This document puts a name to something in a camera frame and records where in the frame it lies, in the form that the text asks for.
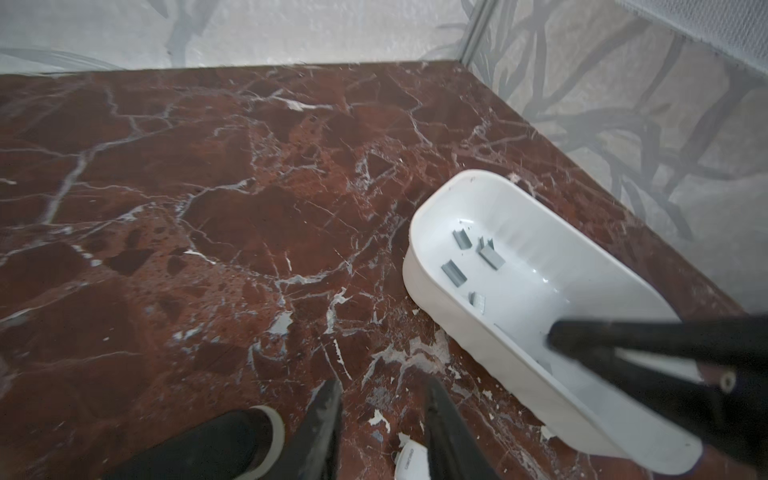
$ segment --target white plastic tray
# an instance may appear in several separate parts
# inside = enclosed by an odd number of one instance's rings
[[[462,228],[473,242],[469,250],[452,235]],[[694,466],[702,452],[697,437],[544,343],[564,316],[677,319],[639,276],[484,170],[463,171],[435,192],[413,216],[409,236],[402,271],[411,298],[563,442],[668,475]],[[492,238],[506,260],[498,271],[475,252],[478,237]],[[460,287],[441,270],[448,260],[468,277]],[[473,291],[486,298],[484,314],[468,301]],[[700,381],[693,362],[627,357]]]

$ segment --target shoe sole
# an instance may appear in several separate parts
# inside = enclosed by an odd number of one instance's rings
[[[234,480],[256,480],[261,478],[275,465],[277,459],[280,457],[280,453],[283,451],[283,447],[286,441],[286,426],[283,423],[283,418],[273,408],[265,405],[253,406],[252,409],[261,410],[270,419],[272,424],[272,444],[270,450],[266,453],[264,461],[261,462],[253,470],[249,470],[243,474],[237,476]]]

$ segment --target marble tile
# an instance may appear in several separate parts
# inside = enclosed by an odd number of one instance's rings
[[[391,478],[437,376],[502,478],[648,478],[541,423],[402,284],[409,218],[509,176],[684,319],[736,304],[452,62],[0,76],[0,472],[95,478],[230,409],[344,388]],[[386,419],[371,425],[376,410]],[[750,478],[707,451],[689,478]]]

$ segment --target sneaker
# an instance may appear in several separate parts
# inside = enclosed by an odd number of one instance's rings
[[[138,453],[104,480],[256,480],[285,443],[280,414],[268,406],[234,410]]]

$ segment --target wall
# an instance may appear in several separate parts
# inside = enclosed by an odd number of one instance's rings
[[[472,70],[736,301],[768,310],[764,78],[612,0],[499,0]]]
[[[0,2],[0,73],[455,58],[460,0]]]

